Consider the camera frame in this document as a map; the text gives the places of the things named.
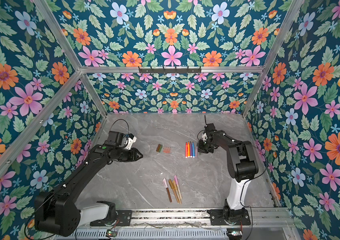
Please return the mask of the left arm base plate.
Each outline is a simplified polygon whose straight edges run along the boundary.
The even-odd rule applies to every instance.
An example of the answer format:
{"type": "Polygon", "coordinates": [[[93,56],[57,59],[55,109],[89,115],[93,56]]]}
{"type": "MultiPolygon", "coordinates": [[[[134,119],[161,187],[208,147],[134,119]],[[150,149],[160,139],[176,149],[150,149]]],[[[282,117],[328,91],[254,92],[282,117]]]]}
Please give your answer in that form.
{"type": "Polygon", "coordinates": [[[104,219],[90,222],[91,227],[126,227],[132,220],[132,210],[111,210],[104,219]]]}

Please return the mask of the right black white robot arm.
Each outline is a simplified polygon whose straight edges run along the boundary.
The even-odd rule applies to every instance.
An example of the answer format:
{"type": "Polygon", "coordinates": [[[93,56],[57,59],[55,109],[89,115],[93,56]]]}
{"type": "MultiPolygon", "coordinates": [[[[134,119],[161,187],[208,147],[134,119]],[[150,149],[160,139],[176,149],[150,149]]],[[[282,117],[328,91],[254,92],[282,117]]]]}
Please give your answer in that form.
{"type": "Polygon", "coordinates": [[[200,154],[214,153],[222,148],[227,154],[227,169],[231,187],[222,211],[209,211],[212,225],[251,225],[251,212],[245,206],[249,183],[259,171],[255,149],[250,141],[237,140],[213,123],[205,124],[203,136],[198,142],[200,154]]]}

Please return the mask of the red highlighter pen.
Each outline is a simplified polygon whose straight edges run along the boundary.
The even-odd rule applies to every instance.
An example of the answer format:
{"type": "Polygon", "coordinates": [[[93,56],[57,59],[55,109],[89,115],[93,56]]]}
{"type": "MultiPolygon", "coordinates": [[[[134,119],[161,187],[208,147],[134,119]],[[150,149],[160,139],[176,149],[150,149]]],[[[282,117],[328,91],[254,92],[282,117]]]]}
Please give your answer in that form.
{"type": "Polygon", "coordinates": [[[188,143],[185,143],[185,158],[188,158],[188,143]]]}

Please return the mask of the orange highlighter pen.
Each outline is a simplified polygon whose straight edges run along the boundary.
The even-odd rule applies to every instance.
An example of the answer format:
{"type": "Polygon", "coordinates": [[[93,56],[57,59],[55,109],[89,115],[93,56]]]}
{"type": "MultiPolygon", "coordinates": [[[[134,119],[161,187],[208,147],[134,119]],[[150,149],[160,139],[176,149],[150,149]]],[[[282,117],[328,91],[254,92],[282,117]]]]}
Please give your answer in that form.
{"type": "Polygon", "coordinates": [[[187,142],[187,158],[191,157],[190,142],[187,142]]]}

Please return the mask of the red pen cap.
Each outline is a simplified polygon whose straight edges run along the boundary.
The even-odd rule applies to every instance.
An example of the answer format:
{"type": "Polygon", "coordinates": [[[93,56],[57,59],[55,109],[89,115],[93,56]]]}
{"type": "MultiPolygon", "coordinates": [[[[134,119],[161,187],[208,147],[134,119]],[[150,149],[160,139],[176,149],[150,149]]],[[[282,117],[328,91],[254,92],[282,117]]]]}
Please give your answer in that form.
{"type": "Polygon", "coordinates": [[[165,147],[163,148],[163,153],[170,153],[171,148],[165,147]]]}

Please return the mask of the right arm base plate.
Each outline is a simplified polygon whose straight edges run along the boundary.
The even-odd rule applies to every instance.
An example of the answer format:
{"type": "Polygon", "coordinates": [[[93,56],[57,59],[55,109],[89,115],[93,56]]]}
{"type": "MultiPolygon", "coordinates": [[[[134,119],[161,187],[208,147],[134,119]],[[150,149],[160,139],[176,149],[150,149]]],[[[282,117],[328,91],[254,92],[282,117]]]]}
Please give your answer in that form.
{"type": "Polygon", "coordinates": [[[207,210],[212,226],[250,226],[251,216],[242,208],[240,210],[207,210]]]}

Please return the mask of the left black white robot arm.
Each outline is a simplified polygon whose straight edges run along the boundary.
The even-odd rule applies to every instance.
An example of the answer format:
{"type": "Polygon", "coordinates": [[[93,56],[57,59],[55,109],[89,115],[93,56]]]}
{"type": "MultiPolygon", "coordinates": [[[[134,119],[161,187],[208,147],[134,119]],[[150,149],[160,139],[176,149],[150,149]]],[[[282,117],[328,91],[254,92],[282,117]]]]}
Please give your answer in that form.
{"type": "Polygon", "coordinates": [[[77,227],[86,224],[111,226],[118,221],[112,202],[97,201],[82,209],[76,202],[92,178],[112,162],[130,163],[143,158],[132,145],[133,134],[109,131],[103,144],[95,145],[74,172],[49,192],[41,192],[34,201],[35,229],[52,235],[68,237],[77,227]]]}

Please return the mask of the purple highlighter pen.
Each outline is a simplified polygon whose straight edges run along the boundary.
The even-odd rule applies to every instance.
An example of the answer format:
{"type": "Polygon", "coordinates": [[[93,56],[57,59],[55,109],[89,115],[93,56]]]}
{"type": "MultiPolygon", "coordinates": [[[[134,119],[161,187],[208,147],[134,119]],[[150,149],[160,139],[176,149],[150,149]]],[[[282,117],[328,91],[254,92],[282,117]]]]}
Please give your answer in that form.
{"type": "Polygon", "coordinates": [[[188,149],[189,149],[189,157],[193,158],[193,145],[192,145],[192,142],[189,142],[188,149]]]}

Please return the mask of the blue highlighter pen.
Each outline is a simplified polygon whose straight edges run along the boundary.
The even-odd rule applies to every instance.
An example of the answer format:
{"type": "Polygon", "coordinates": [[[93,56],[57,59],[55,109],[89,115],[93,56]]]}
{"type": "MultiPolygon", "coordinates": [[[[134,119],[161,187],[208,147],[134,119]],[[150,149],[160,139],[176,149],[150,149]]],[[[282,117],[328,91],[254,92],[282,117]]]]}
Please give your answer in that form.
{"type": "Polygon", "coordinates": [[[195,143],[194,142],[191,143],[191,151],[192,151],[193,158],[195,158],[195,143]]]}

